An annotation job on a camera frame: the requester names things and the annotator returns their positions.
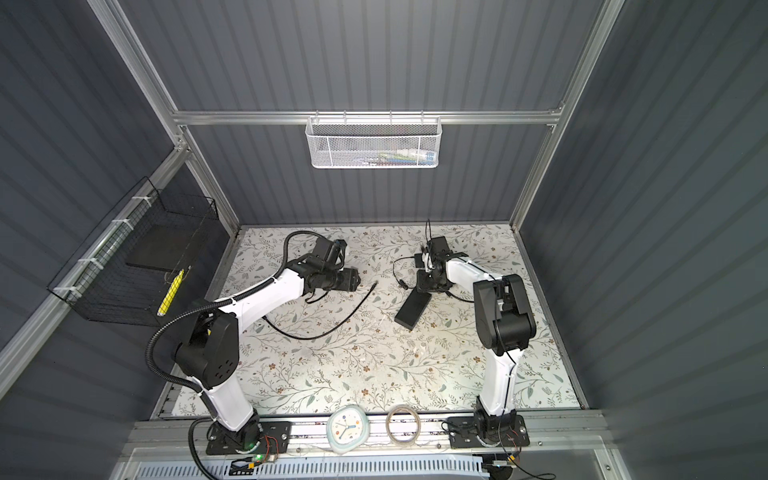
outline gray corrugated wall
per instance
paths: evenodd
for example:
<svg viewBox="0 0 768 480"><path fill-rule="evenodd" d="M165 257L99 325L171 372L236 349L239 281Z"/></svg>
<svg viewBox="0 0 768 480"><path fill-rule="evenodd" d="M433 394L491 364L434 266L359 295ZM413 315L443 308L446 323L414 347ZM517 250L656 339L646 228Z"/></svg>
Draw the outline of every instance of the gray corrugated wall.
<svg viewBox="0 0 768 480"><path fill-rule="evenodd" d="M768 4L629 2L522 236L634 477L768 468Z"/></svg>
<svg viewBox="0 0 768 480"><path fill-rule="evenodd" d="M0 2L0 345L173 147L86 2Z"/></svg>
<svg viewBox="0 0 768 480"><path fill-rule="evenodd" d="M100 219L173 147L82 2L0 2L0 346ZM171 190L198 192L186 168ZM187 294L203 296L222 227ZM107 478L163 382L144 364L154 332L71 313L0 400L0 478ZM172 342L158 350L171 367Z"/></svg>
<svg viewBox="0 0 768 480"><path fill-rule="evenodd" d="M508 220L545 125L448 125L440 165L320 170L303 127L190 130L243 224Z"/></svg>
<svg viewBox="0 0 768 480"><path fill-rule="evenodd" d="M556 108L599 0L123 2L181 110Z"/></svg>
<svg viewBox="0 0 768 480"><path fill-rule="evenodd" d="M181 110L557 108L600 0L123 2ZM434 170L316 170L302 127L192 127L243 224L508 220L545 126L445 126Z"/></svg>

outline floral table surface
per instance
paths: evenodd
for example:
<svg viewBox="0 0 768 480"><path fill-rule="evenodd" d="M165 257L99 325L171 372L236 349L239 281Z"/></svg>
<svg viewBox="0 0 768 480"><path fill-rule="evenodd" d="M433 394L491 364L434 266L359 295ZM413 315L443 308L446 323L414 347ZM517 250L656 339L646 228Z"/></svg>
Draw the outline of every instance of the floral table surface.
<svg viewBox="0 0 768 480"><path fill-rule="evenodd" d="M294 230L247 230L222 296L272 274L282 258L283 239ZM358 268L362 282L354 293L334 291L318 303L307 304L302 298L282 305L268 316L279 328L297 336L325 332L349 315L374 281L379 283L349 322L322 339L289 339L261 319L244 333L236 374L259 413L328 413L350 403L368 412L388 411L402 403L418 410L471 409L485 368L473 305L435 294L412 332L392 319L408 296L392 277L392 261L419 250L425 240L423 227L311 230L331 240L346 240L346 265ZM537 333L518 369L518 408L578 408L509 227L435 225L432 235L445 235L454 251L466 252L496 272L517 273L525 282ZM309 251L312 245L311 237L294 238L289 258ZM415 283L412 261L398 262L395 270L409 285ZM461 287L455 286L452 292L469 298ZM206 412L203 403L191 390L182 389L173 414L202 412Z"/></svg>

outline white mesh basket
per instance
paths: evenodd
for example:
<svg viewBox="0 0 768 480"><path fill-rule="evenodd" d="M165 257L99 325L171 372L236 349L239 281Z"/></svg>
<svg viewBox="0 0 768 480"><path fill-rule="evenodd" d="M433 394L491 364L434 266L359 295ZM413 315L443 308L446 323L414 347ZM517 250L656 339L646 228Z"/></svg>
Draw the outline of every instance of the white mesh basket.
<svg viewBox="0 0 768 480"><path fill-rule="evenodd" d="M306 122L315 168L434 168L441 136L439 118L413 124Z"/></svg>

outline black cable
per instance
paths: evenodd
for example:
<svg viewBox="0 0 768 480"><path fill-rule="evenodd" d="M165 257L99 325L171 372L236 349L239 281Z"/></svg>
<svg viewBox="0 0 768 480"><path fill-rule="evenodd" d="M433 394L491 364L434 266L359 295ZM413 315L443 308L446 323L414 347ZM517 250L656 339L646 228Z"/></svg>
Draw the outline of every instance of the black cable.
<svg viewBox="0 0 768 480"><path fill-rule="evenodd" d="M351 312L351 313L350 313L350 314L349 314L349 315L348 315L348 316L347 316L347 317L346 317L344 320L342 320L341 322L339 322L339 323L338 323L336 326L334 326L332 329L328 330L327 332L323 333L322 335L318 335L318 336L308 336L308 337L302 337L302 336L295 336L295 335L291 335L290 333L286 333L286 332L282 331L281 329L277 328L277 327L275 326L275 324L274 324L274 323L270 322L270 319L268 319L268 318L266 317L266 315L265 315L265 316L263 316L263 317L261 317L261 318L265 319L265 320L266 320L266 322L267 322L267 323L269 323L269 324L270 324L270 326L271 326L272 328L274 328L275 330L277 330L277 332L278 332L278 333L282 333L284 336L287 336L287 337L288 337L288 338L290 338L290 339L294 339L294 340L317 340L317 339L323 338L324 336L326 336L326 335L330 335L331 333L335 332L335 331L336 331L336 330L337 330L339 327L341 327L341 325L343 325L344 323L346 323L346 321L347 321L347 320L351 319L351 318L352 318L352 315L354 315L354 314L355 314L355 312L357 311L357 309L358 309L358 308L360 308L360 307L361 307L361 306L364 304L364 302L365 302L366 300L368 300L368 297L371 295L371 293L373 293L373 289L374 289L374 288L376 288L376 285L377 285L378 283L379 283L379 282L373 282L373 285L371 285L371 290L368 290L368 293L366 293L366 295L365 295L365 296L362 298L362 300L360 300L360 303L358 303L358 304L357 304L357 306L355 307L355 309L354 309L354 310L353 310L353 311L352 311L352 312Z"/></svg>
<svg viewBox="0 0 768 480"><path fill-rule="evenodd" d="M397 283L398 283L398 284L399 284L399 285L400 285L402 288L404 288L404 289L406 289L406 290L410 290L410 289L411 289L411 288L413 288L413 287L412 287L412 286L408 286L408 284L406 283L406 281L405 281L405 280L401 280L401 279L399 279L399 278L397 277L397 275L395 275L395 263L398 263L400 260L407 260L407 259L409 259L409 258L411 258L411 259L412 259L413 257L400 257L399 259L397 259L397 260L394 260L394 261L392 262L392 276L394 276L394 277L395 277L395 280L397 280Z"/></svg>
<svg viewBox="0 0 768 480"><path fill-rule="evenodd" d="M205 306L198 307L196 309L189 310L187 312L180 314L170 322L163 325L157 332L155 332L155 334L149 340L149 343L147 343L147 348L144 351L144 360L146 361L147 367L149 367L149 370L155 375L165 380L166 382L171 382L181 386L186 386L187 388L195 391L195 393L202 392L203 388L198 384L196 384L195 382L191 382L190 380L183 379L175 375L171 375L168 372L164 372L159 366L157 366L157 364L154 362L154 347L155 345L157 345L157 341L160 339L163 333L165 333L165 331L168 330L168 327L170 327L175 322L177 322L180 319L183 319L186 316L194 315L196 313L211 312L217 308L231 304L233 302L233 299L234 301L240 301L250 295L253 295L254 293L260 290L267 288L269 285L274 283L275 279L278 276L280 276L280 274L286 269L286 264L288 263L288 243L296 235L313 235L318 238L325 238L323 235L320 235L319 233L313 232L310 230L297 230L295 232L289 233L286 239L283 241L283 261L280 264L280 267L278 267L277 271L271 277L265 279L263 282L258 283L257 285L249 288L248 290L242 293L238 293L232 298L228 298L220 302L214 302L214 303L211 303L210 305L205 305Z"/></svg>
<svg viewBox="0 0 768 480"><path fill-rule="evenodd" d="M501 343L502 348L504 349L504 353L507 354L507 357L509 357L509 359L512 361L512 363L517 365L518 363L515 361L515 359L512 358L512 355L509 354L509 351L507 350L507 346L504 344L504 339L502 339L502 335L498 331L498 323L494 322L494 327L496 328L496 335L498 336L498 341Z"/></svg>
<svg viewBox="0 0 768 480"><path fill-rule="evenodd" d="M474 303L475 302L474 300L465 300L465 299L461 298L460 296L456 296L456 295L454 295L453 293L450 293L450 292L444 292L444 293L445 293L445 295L448 295L451 298L455 298L457 300L461 300L462 302L466 302L466 303Z"/></svg>
<svg viewBox="0 0 768 480"><path fill-rule="evenodd" d="M326 295L328 295L328 292L330 292L330 290L326 290L326 292L323 295L319 296L318 298L315 298L314 300L304 300L304 301L306 302L307 305L312 305L313 303L317 303L320 300L324 299Z"/></svg>
<svg viewBox="0 0 768 480"><path fill-rule="evenodd" d="M530 473L528 470L526 470L525 468L522 468L520 466L520 464L517 463L516 461L512 460L512 463L517 465L517 467L520 469L521 472L523 472L526 475L528 475L525 478L520 478L520 480L528 480L528 478L538 478L539 480L555 480L558 477L554 473L542 473L540 475L534 475L534 474Z"/></svg>
<svg viewBox="0 0 768 480"><path fill-rule="evenodd" d="M192 455L192 461L195 465L200 469L201 472L203 472L203 475L205 475L205 478L208 480L219 480L218 478L214 477L214 474L208 471L207 468L205 468L205 465L200 461L200 457L197 455L197 450L194 448L194 428L202 423L202 422L210 422L211 419L197 419L190 425L190 429L187 432L187 441L190 445L190 454Z"/></svg>

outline yellow object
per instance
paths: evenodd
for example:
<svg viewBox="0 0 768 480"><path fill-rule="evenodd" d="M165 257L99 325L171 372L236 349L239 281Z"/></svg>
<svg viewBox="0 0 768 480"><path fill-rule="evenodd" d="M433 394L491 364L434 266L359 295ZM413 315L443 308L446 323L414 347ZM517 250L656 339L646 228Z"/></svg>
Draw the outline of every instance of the yellow object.
<svg viewBox="0 0 768 480"><path fill-rule="evenodd" d="M174 278L174 281L170 283L170 287L168 288L168 293L165 294L165 298L163 298L163 303L161 303L160 308L157 309L157 316L164 316L166 313L168 313L168 308L170 308L170 303L174 301L176 292L179 290L179 285L181 285L181 280L183 279L184 279L184 270L180 271L179 274L176 275L176 278Z"/></svg>

